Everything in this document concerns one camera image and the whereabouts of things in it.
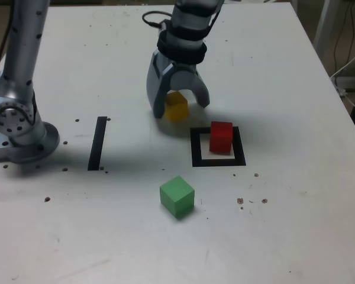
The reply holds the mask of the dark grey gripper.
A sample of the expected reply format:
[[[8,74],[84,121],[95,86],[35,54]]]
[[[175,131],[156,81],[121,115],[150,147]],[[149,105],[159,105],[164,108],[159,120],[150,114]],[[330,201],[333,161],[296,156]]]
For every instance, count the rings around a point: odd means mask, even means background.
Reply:
[[[206,108],[210,104],[208,88],[196,65],[168,59],[161,52],[154,52],[151,57],[146,88],[153,115],[157,119],[164,115],[164,101],[170,90],[190,90],[198,105]]]

